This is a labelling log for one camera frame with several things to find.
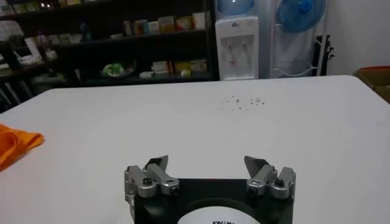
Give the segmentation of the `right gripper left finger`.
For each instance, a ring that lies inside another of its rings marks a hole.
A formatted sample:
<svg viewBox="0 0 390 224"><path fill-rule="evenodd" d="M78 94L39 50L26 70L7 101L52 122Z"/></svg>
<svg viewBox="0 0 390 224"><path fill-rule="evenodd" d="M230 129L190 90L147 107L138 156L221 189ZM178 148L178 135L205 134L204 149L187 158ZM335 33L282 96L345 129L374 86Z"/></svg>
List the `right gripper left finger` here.
<svg viewBox="0 0 390 224"><path fill-rule="evenodd" d="M143 168L129 166L124 171L125 201L130 203L136 195L141 198L177 195L179 180L166 173L167 166L168 155L150 159Z"/></svg>

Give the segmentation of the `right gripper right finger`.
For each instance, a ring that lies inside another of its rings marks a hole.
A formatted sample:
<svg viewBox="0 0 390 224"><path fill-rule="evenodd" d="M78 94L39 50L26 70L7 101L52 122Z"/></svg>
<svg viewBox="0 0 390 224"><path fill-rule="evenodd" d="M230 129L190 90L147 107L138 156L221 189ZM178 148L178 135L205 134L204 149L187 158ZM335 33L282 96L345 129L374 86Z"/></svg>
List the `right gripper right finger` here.
<svg viewBox="0 0 390 224"><path fill-rule="evenodd" d="M284 167L278 172L265 159L251 156L245 156L244 163L250 175L246 181L246 191L250 197L269 194L278 200L294 199L296 173L292 168Z"/></svg>

